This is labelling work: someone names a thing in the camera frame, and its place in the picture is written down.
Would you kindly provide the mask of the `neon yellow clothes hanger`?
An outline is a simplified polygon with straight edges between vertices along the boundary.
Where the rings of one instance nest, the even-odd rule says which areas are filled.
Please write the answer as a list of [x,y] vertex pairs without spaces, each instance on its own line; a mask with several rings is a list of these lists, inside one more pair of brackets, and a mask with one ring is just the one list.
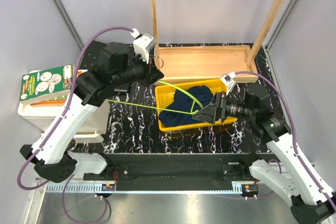
[[198,107],[200,109],[203,109],[204,106],[202,104],[202,102],[200,100],[198,100],[195,96],[193,96],[191,93],[189,93],[186,90],[183,90],[182,88],[168,83],[166,81],[163,80],[158,80],[159,84],[163,84],[164,86],[169,86],[175,89],[175,95],[174,95],[174,101],[178,101],[181,102],[182,99],[182,94],[184,94],[185,98],[185,102],[186,102],[186,98],[188,97],[189,103],[191,104],[190,106],[190,110],[189,111],[181,111],[181,110],[173,110],[173,109],[169,109],[169,108],[160,108],[160,107],[154,107],[154,106],[148,106],[148,105],[143,105],[143,104],[136,104],[136,103],[130,103],[130,102],[123,102],[123,101],[117,101],[117,100],[111,100],[111,99],[107,99],[107,101],[109,102],[113,102],[113,103],[121,103],[121,104],[125,104],[125,105],[131,105],[131,106],[139,106],[139,107],[143,107],[143,108],[148,108],[148,109],[154,109],[154,110],[161,110],[161,111],[168,111],[168,112],[172,112],[172,113],[180,113],[180,114],[187,114],[187,115],[195,115],[198,110],[195,109],[195,105],[197,104]]

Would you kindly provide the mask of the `navy blue shorts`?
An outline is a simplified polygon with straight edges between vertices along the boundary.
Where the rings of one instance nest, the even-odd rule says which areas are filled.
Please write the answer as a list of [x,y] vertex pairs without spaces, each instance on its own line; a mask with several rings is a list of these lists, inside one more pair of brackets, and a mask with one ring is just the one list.
[[[187,89],[187,91],[200,100],[203,106],[208,105],[213,98],[213,94],[207,86],[193,86]],[[181,102],[173,101],[170,105],[167,106],[167,108],[173,110],[189,111],[191,104],[189,103],[188,97],[186,98],[186,102],[184,98],[185,96],[182,94],[183,100]],[[168,111],[162,111],[159,114],[159,120],[165,127],[201,123],[201,121],[194,120],[192,115],[172,113]]]

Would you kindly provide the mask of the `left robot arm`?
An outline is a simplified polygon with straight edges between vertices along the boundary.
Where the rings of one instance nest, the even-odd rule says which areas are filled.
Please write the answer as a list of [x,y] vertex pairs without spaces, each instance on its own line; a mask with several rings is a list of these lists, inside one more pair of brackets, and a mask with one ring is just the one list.
[[67,146],[87,118],[114,95],[116,86],[132,82],[149,86],[164,77],[154,63],[155,44],[142,36],[132,47],[110,42],[101,48],[97,63],[74,82],[76,87],[68,97],[65,112],[53,120],[37,142],[20,149],[40,177],[60,183],[74,174],[95,174],[103,180],[114,176],[114,162],[108,156],[74,153]]

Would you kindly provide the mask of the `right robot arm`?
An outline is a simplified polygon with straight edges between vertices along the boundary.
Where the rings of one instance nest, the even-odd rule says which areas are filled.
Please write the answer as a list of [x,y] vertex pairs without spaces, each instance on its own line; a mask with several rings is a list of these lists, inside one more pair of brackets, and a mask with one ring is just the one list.
[[270,108],[269,96],[266,87],[257,83],[248,85],[243,102],[217,92],[193,118],[207,123],[224,121],[227,117],[246,120],[252,132],[278,157],[290,178],[272,169],[255,153],[240,160],[239,176],[267,185],[288,204],[298,223],[322,223],[335,214],[335,191],[292,141],[294,127]]

